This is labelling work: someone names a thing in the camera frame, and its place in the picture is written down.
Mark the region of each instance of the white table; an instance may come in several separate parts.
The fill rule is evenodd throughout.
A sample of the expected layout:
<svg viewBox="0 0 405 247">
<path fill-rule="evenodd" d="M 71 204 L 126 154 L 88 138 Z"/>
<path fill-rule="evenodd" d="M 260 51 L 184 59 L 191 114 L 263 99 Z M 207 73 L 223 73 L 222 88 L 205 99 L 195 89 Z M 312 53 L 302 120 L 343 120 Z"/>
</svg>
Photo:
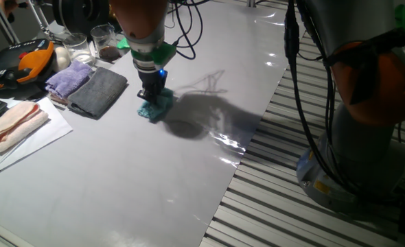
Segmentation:
<svg viewBox="0 0 405 247">
<path fill-rule="evenodd" d="M 141 83 L 124 56 L 111 70 L 130 86 L 103 118 L 66 110 L 71 134 L 0 173 L 0 225 L 35 246 L 199 245 L 287 67 L 284 11 L 200 11 L 197 59 L 166 66 L 179 98 L 167 117 L 136 114 Z"/>
</svg>

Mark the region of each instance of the metal grating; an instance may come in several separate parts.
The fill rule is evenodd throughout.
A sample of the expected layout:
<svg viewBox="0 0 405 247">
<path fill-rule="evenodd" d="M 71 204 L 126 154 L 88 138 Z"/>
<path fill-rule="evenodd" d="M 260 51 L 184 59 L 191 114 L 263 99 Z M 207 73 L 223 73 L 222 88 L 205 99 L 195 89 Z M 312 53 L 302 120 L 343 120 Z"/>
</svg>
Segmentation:
<svg viewBox="0 0 405 247">
<path fill-rule="evenodd" d="M 280 1 L 267 5 L 286 6 Z M 301 41 L 301 54 L 319 55 L 307 34 Z M 326 72 L 321 62 L 301 58 L 297 70 L 305 116 L 318 138 L 325 131 Z M 338 95 L 336 107 L 340 103 Z M 397 140 L 397 128 L 393 139 Z M 396 246 L 402 238 L 398 208 L 383 208 L 355 220 L 305 195 L 295 169 L 307 148 L 288 67 L 200 246 Z"/>
</svg>

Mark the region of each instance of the black cable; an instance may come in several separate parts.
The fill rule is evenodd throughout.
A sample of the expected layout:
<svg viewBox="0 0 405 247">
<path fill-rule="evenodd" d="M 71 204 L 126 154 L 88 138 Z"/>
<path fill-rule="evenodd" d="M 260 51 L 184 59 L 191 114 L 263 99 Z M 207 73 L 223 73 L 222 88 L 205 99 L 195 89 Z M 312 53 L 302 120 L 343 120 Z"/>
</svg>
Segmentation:
<svg viewBox="0 0 405 247">
<path fill-rule="evenodd" d="M 167 28 L 169 28 L 169 29 L 172 29 L 172 28 L 175 27 L 175 20 L 174 20 L 175 12 L 174 12 L 173 10 L 171 10 L 171 11 L 172 11 L 172 22 L 173 22 L 173 26 L 169 27 L 169 26 L 167 26 L 166 24 L 164 25 L 165 27 L 167 27 Z"/>
<path fill-rule="evenodd" d="M 331 91 L 329 90 L 329 81 L 327 84 L 327 97 L 326 97 L 326 107 L 325 107 L 325 131 L 326 137 L 329 140 L 329 144 L 332 145 L 332 134 L 331 134 L 331 127 L 329 126 L 329 107 L 331 104 L 331 97 L 329 96 Z"/>
<path fill-rule="evenodd" d="M 172 8 L 172 10 L 170 10 L 167 14 L 173 13 L 174 11 L 175 11 L 175 8 Z"/>
<path fill-rule="evenodd" d="M 299 55 L 301 58 L 303 58 L 304 60 L 307 60 L 307 61 L 318 61 L 318 60 L 320 60 L 320 59 L 323 59 L 322 56 L 319 56 L 319 57 L 316 57 L 316 58 L 306 58 L 306 57 L 302 56 L 300 53 L 298 53 L 298 55 Z"/>
<path fill-rule="evenodd" d="M 401 143 L 402 139 L 401 139 L 401 128 L 402 128 L 402 122 L 400 122 L 397 125 L 397 142 Z"/>
<path fill-rule="evenodd" d="M 55 44 L 57 43 L 58 45 L 63 45 L 63 43 L 62 43 L 61 40 L 50 39 L 50 41 L 53 42 L 53 43 L 55 43 Z"/>
<path fill-rule="evenodd" d="M 192 1 L 192 3 L 186 3 L 186 2 L 184 2 L 183 5 L 186 5 L 186 6 L 197 6 L 197 5 L 201 5 L 201 4 L 203 4 L 203 3 L 206 3 L 206 2 L 208 2 L 208 1 L 211 1 L 211 0 L 202 0 L 202 1 L 199 1 L 198 3 L 195 3 L 195 2 L 193 2 L 193 1 Z"/>
<path fill-rule="evenodd" d="M 302 0 L 298 0 L 297 1 L 297 3 L 298 3 L 297 7 L 301 6 L 302 2 L 303 2 Z M 293 38 L 287 38 L 287 31 L 289 31 L 288 36 L 291 35 L 291 33 L 292 33 L 292 30 L 290 30 L 288 23 L 291 23 L 291 25 L 292 25 L 292 23 L 295 23 L 295 25 L 297 24 L 297 21 L 295 19 L 295 15 L 293 13 L 294 12 L 293 6 L 294 6 L 294 1 L 290 0 L 289 5 L 288 5 L 287 15 L 286 15 L 286 37 L 285 37 L 285 39 L 286 39 L 286 47 L 290 47 L 291 50 L 286 49 L 286 54 L 287 54 L 287 58 L 288 58 L 290 68 L 291 68 L 292 81 L 293 81 L 293 84 L 294 84 L 295 102 L 296 102 L 296 105 L 297 105 L 297 109 L 299 111 L 301 124 L 303 126 L 304 131 L 305 131 L 306 139 L 308 140 L 308 143 L 310 144 L 311 151 L 314 153 L 314 155 L 316 157 L 316 160 L 317 160 L 318 164 L 320 165 L 321 169 L 335 183 L 340 185 L 343 189 L 345 189 L 349 193 L 351 193 L 351 194 L 353 194 L 355 196 L 358 196 L 360 199 L 368 201 L 368 202 L 381 203 L 381 204 L 388 204 L 388 203 L 397 202 L 397 200 L 399 198 L 391 198 L 390 200 L 385 200 L 384 198 L 377 198 L 374 195 L 362 192 L 360 190 L 360 186 L 358 186 L 357 184 L 350 181 L 350 179 L 347 177 L 347 175 L 344 172 L 341 171 L 340 165 L 337 162 L 337 160 L 336 160 L 336 158 L 335 158 L 335 156 L 333 154 L 331 145 L 326 147 L 326 150 L 330 150 L 330 152 L 331 152 L 332 161 L 335 164 L 334 168 L 336 170 L 337 175 L 329 168 L 329 166 L 325 162 L 325 159 L 323 158 L 322 154 L 319 152 L 317 144 L 314 142 L 314 139 L 312 138 L 312 134 L 310 132 L 310 129 L 309 129 L 308 123 L 306 121 L 303 109 L 301 107 L 299 87 L 297 85 L 298 82 L 297 82 L 297 64 L 296 64 L 296 57 L 297 57 L 297 53 L 299 51 L 298 50 L 299 44 L 296 44 L 297 45 L 297 51 L 293 51 L 296 48 L 296 46 L 293 45 L 293 44 L 289 44 L 289 42 L 293 42 L 293 41 L 295 42 L 296 40 L 293 39 Z M 314 27 L 312 22 L 310 22 L 310 23 L 306 23 L 306 22 L 305 22 L 306 25 L 310 25 L 310 27 L 311 26 Z M 325 56 L 324 48 L 323 48 L 323 46 L 321 46 L 321 42 L 320 42 L 320 40 L 318 38 L 318 34 L 316 34 L 316 32 L 315 32 L 315 34 L 313 34 L 311 36 L 313 37 L 313 39 L 314 38 L 316 39 L 316 40 L 314 40 L 314 42 L 317 44 L 317 47 L 321 51 L 321 54 L 323 54 Z M 298 34 L 297 34 L 297 42 L 299 43 L 299 35 Z M 333 89 L 334 85 L 333 85 L 333 81 L 332 81 L 332 74 L 330 74 L 330 76 L 329 76 L 330 68 L 329 68 L 329 66 L 325 66 L 325 67 L 326 67 L 327 72 L 328 72 L 328 95 L 334 96 L 334 89 Z M 333 114 L 334 114 L 333 113 L 333 110 L 334 110 L 334 100 L 333 99 L 334 98 L 331 97 L 331 99 L 329 100 L 329 104 L 328 104 L 328 110 L 332 109 L 332 112 L 328 111 L 328 114 L 329 114 L 328 117 L 329 118 L 333 117 Z M 328 127 L 329 127 L 329 125 L 332 124 L 332 120 L 328 119 L 327 124 L 328 124 Z"/>
<path fill-rule="evenodd" d="M 193 57 L 186 56 L 186 55 L 182 54 L 180 51 L 176 51 L 176 52 L 177 52 L 178 54 L 180 54 L 182 57 L 186 58 L 186 59 L 193 60 L 193 59 L 196 58 L 195 49 L 194 49 L 194 47 L 192 46 L 192 44 L 190 43 L 190 40 L 189 40 L 189 38 L 187 37 L 187 34 L 185 33 L 183 24 L 181 23 L 180 14 L 179 14 L 179 11 L 178 11 L 178 8 L 177 8 L 177 4 L 175 3 L 174 5 L 175 5 L 175 9 L 176 9 L 176 10 L 175 10 L 175 12 L 176 12 L 176 19 L 177 19 L 178 24 L 179 24 L 179 26 L 180 26 L 180 28 L 181 28 L 181 31 L 183 32 L 184 38 L 185 38 L 185 40 L 187 41 L 187 44 L 189 44 L 189 46 L 190 46 L 190 49 L 191 49 L 191 51 L 192 51 L 192 53 L 193 53 Z"/>
<path fill-rule="evenodd" d="M 184 35 L 188 35 L 190 33 L 190 30 L 192 30 L 192 26 L 194 24 L 194 18 L 192 16 L 192 10 L 190 9 L 190 6 L 187 7 L 189 9 L 189 15 L 190 15 L 190 25 L 189 25 L 189 29 L 186 32 L 183 32 L 183 35 L 179 36 L 176 41 L 174 42 L 174 44 L 179 44 L 180 43 L 180 39 L 182 37 L 184 37 Z"/>
<path fill-rule="evenodd" d="M 257 1 L 257 2 L 255 3 L 254 7 L 256 7 L 256 5 L 259 4 L 259 3 L 265 3 L 265 2 L 267 2 L 267 3 L 275 3 L 275 2 L 273 2 L 273 1 L 261 0 L 261 1 Z"/>
<path fill-rule="evenodd" d="M 201 37 L 203 36 L 203 17 L 201 16 L 200 10 L 198 9 L 198 6 L 195 5 L 195 9 L 196 12 L 198 13 L 198 17 L 200 19 L 200 23 L 201 23 L 201 31 L 200 31 L 200 36 L 198 37 L 198 39 L 195 41 L 195 43 L 192 44 L 192 47 L 195 46 L 196 44 L 198 44 L 198 42 L 200 42 Z M 190 45 L 186 45 L 186 46 L 177 46 L 178 48 L 190 48 Z"/>
</svg>

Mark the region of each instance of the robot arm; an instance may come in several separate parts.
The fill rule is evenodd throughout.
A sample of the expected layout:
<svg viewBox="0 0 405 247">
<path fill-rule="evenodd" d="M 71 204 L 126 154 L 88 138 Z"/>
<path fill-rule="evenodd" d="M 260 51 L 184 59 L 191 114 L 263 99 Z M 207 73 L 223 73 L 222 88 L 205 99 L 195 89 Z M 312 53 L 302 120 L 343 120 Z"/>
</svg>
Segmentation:
<svg viewBox="0 0 405 247">
<path fill-rule="evenodd" d="M 301 5 L 352 117 L 370 126 L 405 120 L 405 31 L 396 29 L 393 1 L 302 0 Z"/>
<path fill-rule="evenodd" d="M 167 0 L 110 0 L 110 4 L 132 49 L 135 68 L 143 88 L 138 96 L 155 103 L 165 86 L 164 66 L 176 48 L 164 43 Z"/>
</svg>

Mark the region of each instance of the person's hand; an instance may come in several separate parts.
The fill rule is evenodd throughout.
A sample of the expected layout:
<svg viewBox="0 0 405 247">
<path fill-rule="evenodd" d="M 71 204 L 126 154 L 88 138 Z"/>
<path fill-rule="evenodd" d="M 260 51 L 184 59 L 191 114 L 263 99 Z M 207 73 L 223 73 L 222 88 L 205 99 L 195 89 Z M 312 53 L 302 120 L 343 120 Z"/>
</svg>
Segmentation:
<svg viewBox="0 0 405 247">
<path fill-rule="evenodd" d="M 16 0 L 0 0 L 0 7 L 4 10 L 5 16 L 8 17 L 9 14 L 18 7 L 18 4 L 16 3 Z"/>
<path fill-rule="evenodd" d="M 18 7 L 16 0 L 0 0 L 0 7 L 4 11 L 5 17 L 9 17 L 9 14 L 12 13 L 14 9 Z"/>
</svg>

